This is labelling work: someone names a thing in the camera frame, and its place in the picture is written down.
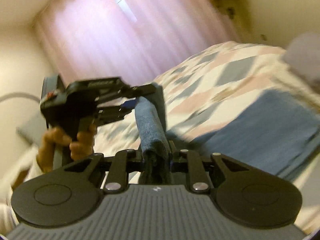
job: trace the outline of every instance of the white wall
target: white wall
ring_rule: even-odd
[[[43,78],[52,72],[31,29],[0,30],[0,96],[23,91],[40,97]],[[0,178],[29,147],[16,127],[38,109],[36,102],[23,98],[0,103]]]
[[[320,0],[248,0],[248,4],[252,18],[249,42],[286,48],[299,34],[320,33]]]

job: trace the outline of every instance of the pink curtain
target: pink curtain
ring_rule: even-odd
[[[237,40],[208,0],[52,0],[35,30],[66,84],[151,81],[207,47]]]

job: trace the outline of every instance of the blue cloth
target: blue cloth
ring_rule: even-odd
[[[319,125],[319,116],[289,93],[266,90],[235,120],[194,139],[191,147],[289,179],[320,145]]]
[[[146,164],[139,183],[169,183],[168,157],[170,147],[165,137],[165,106],[163,88],[157,84],[156,92],[147,98],[137,98],[135,118],[141,139],[142,157]]]

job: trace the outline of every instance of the white logo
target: white logo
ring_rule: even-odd
[[[156,192],[160,191],[161,189],[162,189],[162,188],[160,188],[160,187],[154,187],[154,188],[153,188],[153,190],[156,191]]]

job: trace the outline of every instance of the white sleeve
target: white sleeve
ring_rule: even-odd
[[[34,158],[29,173],[24,181],[33,179],[42,174],[43,172],[40,169],[36,158]],[[13,191],[10,185],[7,186],[6,192],[6,198],[0,199],[0,234],[4,236],[19,224],[17,217],[11,207],[11,197]]]

